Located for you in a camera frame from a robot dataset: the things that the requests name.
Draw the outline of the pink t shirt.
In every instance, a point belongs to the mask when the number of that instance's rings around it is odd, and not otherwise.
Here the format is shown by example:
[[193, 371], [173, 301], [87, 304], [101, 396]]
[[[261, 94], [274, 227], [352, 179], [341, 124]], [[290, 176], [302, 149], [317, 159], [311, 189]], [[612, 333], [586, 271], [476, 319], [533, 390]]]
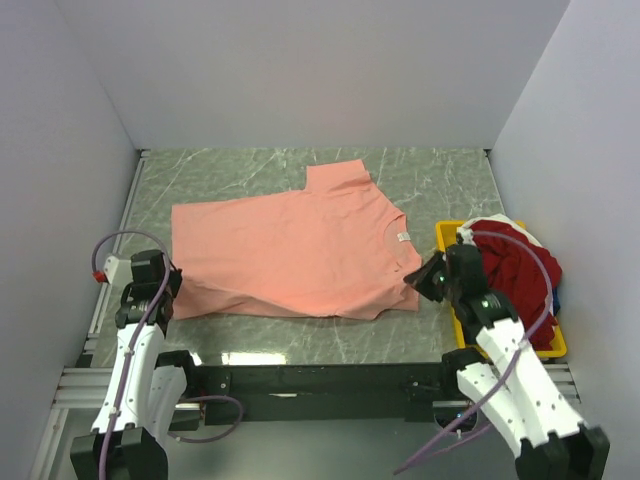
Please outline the pink t shirt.
[[176, 205], [179, 320], [212, 313], [371, 321], [416, 312], [407, 216], [362, 160], [310, 166], [302, 190]]

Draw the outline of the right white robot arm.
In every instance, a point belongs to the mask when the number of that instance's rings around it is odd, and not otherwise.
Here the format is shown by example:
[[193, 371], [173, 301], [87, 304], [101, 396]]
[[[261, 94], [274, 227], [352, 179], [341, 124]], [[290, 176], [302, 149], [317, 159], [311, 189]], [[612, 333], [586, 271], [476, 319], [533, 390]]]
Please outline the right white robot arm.
[[521, 479], [601, 479], [610, 442], [558, 389], [529, 341], [515, 308], [490, 288], [479, 249], [454, 244], [436, 252], [405, 283], [423, 297], [448, 300], [475, 337], [473, 348], [443, 356], [439, 387], [471, 405], [406, 460], [404, 472], [435, 455], [435, 445], [482, 412], [511, 449]]

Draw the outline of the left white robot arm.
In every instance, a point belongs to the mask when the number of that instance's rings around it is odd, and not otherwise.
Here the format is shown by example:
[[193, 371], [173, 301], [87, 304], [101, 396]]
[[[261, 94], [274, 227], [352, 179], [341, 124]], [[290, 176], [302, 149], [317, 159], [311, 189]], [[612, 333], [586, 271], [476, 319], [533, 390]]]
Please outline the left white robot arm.
[[110, 256], [96, 277], [123, 289], [116, 360], [90, 433], [72, 442], [74, 472], [80, 479], [165, 479], [175, 407], [200, 388], [190, 354], [162, 350], [181, 272], [154, 249], [128, 260]]

